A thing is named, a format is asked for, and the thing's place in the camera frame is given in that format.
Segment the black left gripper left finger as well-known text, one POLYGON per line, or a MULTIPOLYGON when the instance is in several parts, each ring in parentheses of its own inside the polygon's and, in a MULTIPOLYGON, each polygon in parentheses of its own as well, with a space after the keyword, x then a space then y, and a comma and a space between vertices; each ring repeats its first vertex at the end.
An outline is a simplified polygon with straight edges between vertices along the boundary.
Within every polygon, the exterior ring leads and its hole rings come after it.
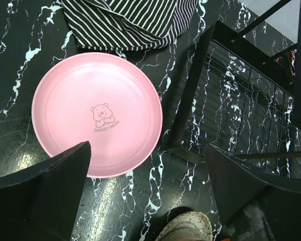
POLYGON ((0 240, 70 240, 90 159, 81 142, 0 177, 0 240))

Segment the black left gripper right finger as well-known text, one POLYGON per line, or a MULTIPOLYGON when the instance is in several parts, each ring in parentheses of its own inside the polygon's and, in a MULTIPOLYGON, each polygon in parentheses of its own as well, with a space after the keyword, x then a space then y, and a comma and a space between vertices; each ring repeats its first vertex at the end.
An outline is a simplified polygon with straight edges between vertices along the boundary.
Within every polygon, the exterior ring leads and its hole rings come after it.
POLYGON ((269 173, 215 145, 204 157, 231 240, 301 240, 301 179, 269 173))

